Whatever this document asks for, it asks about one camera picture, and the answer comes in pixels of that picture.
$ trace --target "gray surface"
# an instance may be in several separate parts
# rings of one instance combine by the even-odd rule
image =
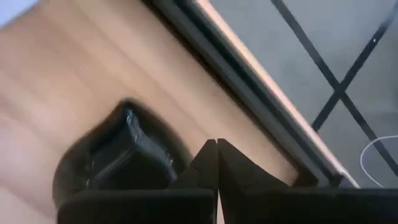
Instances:
[[[272,3],[211,2],[311,123],[332,94],[332,88]]]
[[[348,96],[377,136],[398,134],[397,40],[398,19],[395,19],[347,89]],[[398,139],[385,143],[396,161],[397,145]]]
[[[284,0],[340,82],[395,0]]]
[[[328,147],[333,150],[342,165],[349,169],[349,173],[359,186],[378,187],[366,177],[359,165],[359,156],[366,145],[369,144],[369,139],[341,101],[338,102],[325,124],[319,130],[319,135]],[[383,141],[383,143],[386,142],[398,143],[398,140]],[[398,178],[372,146],[365,153],[364,166],[382,185],[398,187]]]
[[[283,0],[315,48],[341,81],[395,0]],[[283,89],[309,123],[332,93],[304,47],[270,0],[211,0]],[[398,134],[398,22],[386,32],[349,86],[350,96],[378,136]],[[359,166],[369,142],[341,102],[320,130],[320,136],[362,187],[375,187]],[[383,144],[398,161],[398,139]],[[365,164],[377,180],[398,187],[395,177],[374,148]]]

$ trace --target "wooden floor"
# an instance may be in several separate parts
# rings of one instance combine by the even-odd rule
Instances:
[[[149,107],[194,156],[226,138],[291,184],[296,170],[138,0],[43,0],[0,30],[0,223],[53,223],[68,147],[122,98]]]

